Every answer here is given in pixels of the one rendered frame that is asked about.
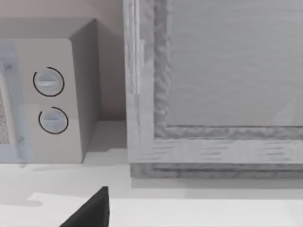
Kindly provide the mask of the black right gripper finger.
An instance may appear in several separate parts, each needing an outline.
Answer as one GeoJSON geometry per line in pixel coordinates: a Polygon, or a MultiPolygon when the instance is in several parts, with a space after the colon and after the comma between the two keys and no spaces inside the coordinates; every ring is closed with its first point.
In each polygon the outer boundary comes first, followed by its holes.
{"type": "Polygon", "coordinates": [[[109,227],[109,188],[103,186],[59,227],[109,227]]]}

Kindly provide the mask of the grey wooden cabinet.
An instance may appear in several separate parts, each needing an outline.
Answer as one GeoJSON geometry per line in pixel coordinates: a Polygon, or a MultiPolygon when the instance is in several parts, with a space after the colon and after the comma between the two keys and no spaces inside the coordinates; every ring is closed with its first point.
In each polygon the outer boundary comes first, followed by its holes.
{"type": "Polygon", "coordinates": [[[124,0],[133,178],[302,178],[303,126],[170,126],[172,0],[124,0]]]}

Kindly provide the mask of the pale round microwave knob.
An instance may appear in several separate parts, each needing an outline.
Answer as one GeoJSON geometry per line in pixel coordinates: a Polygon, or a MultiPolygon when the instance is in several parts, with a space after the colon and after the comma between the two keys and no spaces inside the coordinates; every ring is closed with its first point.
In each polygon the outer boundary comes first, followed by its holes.
{"type": "Polygon", "coordinates": [[[45,97],[55,97],[63,92],[65,81],[59,70],[46,67],[33,74],[33,85],[45,97]]]}
{"type": "Polygon", "coordinates": [[[52,106],[50,109],[39,113],[38,123],[45,132],[58,135],[67,130],[69,119],[62,109],[52,106]]]}

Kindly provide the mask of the pale microwave oven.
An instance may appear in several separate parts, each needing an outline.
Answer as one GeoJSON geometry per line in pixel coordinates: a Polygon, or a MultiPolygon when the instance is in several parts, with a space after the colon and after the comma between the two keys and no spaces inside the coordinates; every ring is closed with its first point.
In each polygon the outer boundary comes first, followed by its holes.
{"type": "Polygon", "coordinates": [[[98,29],[87,17],[0,18],[0,39],[16,45],[31,163],[81,163],[100,113],[98,29]],[[62,74],[65,87],[45,97],[33,85],[33,74],[52,67],[62,74]],[[68,116],[69,126],[58,135],[38,123],[41,111],[52,106],[68,116]]]}

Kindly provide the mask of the pale blue microwave door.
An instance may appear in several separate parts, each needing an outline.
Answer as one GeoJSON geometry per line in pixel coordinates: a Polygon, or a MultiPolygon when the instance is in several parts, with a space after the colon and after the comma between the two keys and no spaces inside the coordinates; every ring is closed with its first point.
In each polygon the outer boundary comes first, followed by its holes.
{"type": "Polygon", "coordinates": [[[0,163],[31,162],[16,45],[0,39],[0,163]]]}

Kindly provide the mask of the grey cabinet door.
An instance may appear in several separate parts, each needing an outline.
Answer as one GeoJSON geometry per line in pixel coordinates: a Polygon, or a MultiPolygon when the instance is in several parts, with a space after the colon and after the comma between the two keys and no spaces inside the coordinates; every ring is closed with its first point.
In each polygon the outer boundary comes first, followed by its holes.
{"type": "Polygon", "coordinates": [[[303,0],[155,0],[154,136],[303,140],[303,0]]]}

